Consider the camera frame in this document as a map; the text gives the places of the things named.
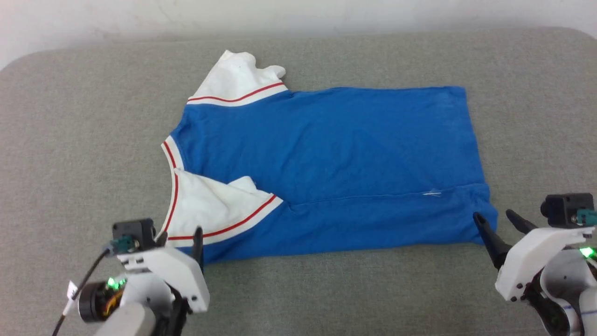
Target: white label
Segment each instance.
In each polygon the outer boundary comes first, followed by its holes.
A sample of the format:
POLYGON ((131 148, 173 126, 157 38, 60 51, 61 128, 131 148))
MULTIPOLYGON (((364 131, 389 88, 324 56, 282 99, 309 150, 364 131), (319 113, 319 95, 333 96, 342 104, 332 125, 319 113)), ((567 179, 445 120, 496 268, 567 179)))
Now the white label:
POLYGON ((66 298, 72 300, 71 298, 75 294, 76 289, 76 285, 72 281, 69 281, 69 289, 66 291, 66 298))

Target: t-shirt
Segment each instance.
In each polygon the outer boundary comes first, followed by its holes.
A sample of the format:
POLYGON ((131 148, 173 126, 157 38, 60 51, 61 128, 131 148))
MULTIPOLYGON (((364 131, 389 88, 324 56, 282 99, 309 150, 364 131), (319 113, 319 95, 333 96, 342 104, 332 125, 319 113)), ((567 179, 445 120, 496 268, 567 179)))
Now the t-shirt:
POLYGON ((496 227, 463 87, 291 91, 284 68, 226 51, 162 147, 163 231, 206 262, 480 243, 496 227))

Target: gray cushion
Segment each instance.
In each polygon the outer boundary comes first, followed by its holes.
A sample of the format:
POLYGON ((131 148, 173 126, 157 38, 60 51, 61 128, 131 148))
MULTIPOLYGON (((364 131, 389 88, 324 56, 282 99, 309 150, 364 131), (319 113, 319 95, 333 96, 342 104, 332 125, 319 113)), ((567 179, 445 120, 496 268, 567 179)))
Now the gray cushion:
MULTIPOLYGON (((462 85, 492 201, 544 225, 548 193, 595 192, 597 43, 569 29, 220 40, 36 53, 0 72, 0 334, 48 335, 110 225, 164 220, 159 147, 225 50, 282 65, 292 90, 462 85)), ((520 238, 500 216, 499 233, 520 238)), ((104 262, 92 279, 118 274, 104 262)), ((541 335, 482 246, 261 258, 205 270, 184 335, 541 335)), ((71 314, 61 335, 91 334, 71 314)))

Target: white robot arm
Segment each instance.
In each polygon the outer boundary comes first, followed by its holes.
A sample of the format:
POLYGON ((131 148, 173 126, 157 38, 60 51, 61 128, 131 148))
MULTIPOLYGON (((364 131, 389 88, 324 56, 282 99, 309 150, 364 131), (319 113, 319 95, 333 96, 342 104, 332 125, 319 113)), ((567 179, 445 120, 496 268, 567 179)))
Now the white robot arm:
POLYGON ((207 311, 201 228, 191 255, 164 247, 166 237, 154 241, 154 234, 150 219, 113 226, 112 245, 126 272, 86 284, 79 297, 83 321, 103 322, 96 336, 178 336, 187 314, 207 311))
POLYGON ((590 194, 549 195, 541 206, 550 228, 537 228, 512 210, 506 216, 525 236, 505 244, 480 214, 473 218, 498 269, 496 290, 533 307, 549 335, 597 336, 597 256, 574 249, 595 230, 590 194))

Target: red stripe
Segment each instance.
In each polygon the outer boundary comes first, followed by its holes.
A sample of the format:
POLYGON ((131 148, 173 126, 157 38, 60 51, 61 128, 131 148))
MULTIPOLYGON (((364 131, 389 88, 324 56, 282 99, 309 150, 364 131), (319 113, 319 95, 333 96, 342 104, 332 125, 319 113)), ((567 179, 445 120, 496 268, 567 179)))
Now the red stripe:
MULTIPOLYGON (((164 147, 166 147, 166 151, 168 152, 168 155, 170 156, 170 161, 172 162, 172 168, 176 168, 176 162, 174 161, 174 156, 172 155, 172 152, 170 151, 170 147, 168 146, 168 144, 166 143, 166 141, 164 141, 164 147)), ((176 173, 174 173, 174 201, 172 201, 172 209, 170 210, 170 216, 168 216, 168 221, 166 222, 166 227, 164 228, 164 231, 168 231, 168 227, 170 226, 170 221, 172 220, 172 215, 174 214, 174 208, 176 207, 176 200, 179 197, 179 176, 176 175, 176 173)))
POLYGON ((279 82, 279 83, 274 83, 274 84, 262 87, 262 88, 257 89, 255 91, 249 93, 249 94, 245 94, 244 96, 242 96, 240 98, 237 98, 237 99, 224 99, 224 98, 218 98, 218 97, 213 97, 213 96, 205 96, 205 97, 190 98, 188 100, 188 102, 193 102, 195 100, 201 100, 201 99, 215 99, 215 100, 219 100, 221 102, 234 103, 234 102, 238 102, 239 100, 243 100, 243 99, 245 99, 247 97, 250 97, 250 96, 252 96, 252 95, 254 95, 256 93, 259 93, 261 91, 267 90, 267 89, 272 88, 272 87, 280 86, 280 85, 284 85, 284 83, 279 82))
MULTIPOLYGON (((264 207, 266 207, 269 203, 273 202, 273 200, 276 199, 276 195, 272 196, 270 199, 267 200, 267 202, 263 203, 259 208, 257 208, 257 210, 255 210, 255 212, 253 212, 249 217, 243 219, 242 221, 229 226, 225 229, 222 229, 220 231, 216 231, 216 232, 212 232, 212 233, 206 233, 203 235, 203 237, 212 237, 212 236, 216 236, 218 234, 230 231, 234 228, 238 228, 239 226, 241 226, 242 224, 248 222, 251 218, 255 217, 256 214, 259 213, 259 211, 263 210, 264 207)), ((168 237, 168 240, 186 240, 186 239, 193 239, 193 236, 179 236, 179 237, 168 237)))

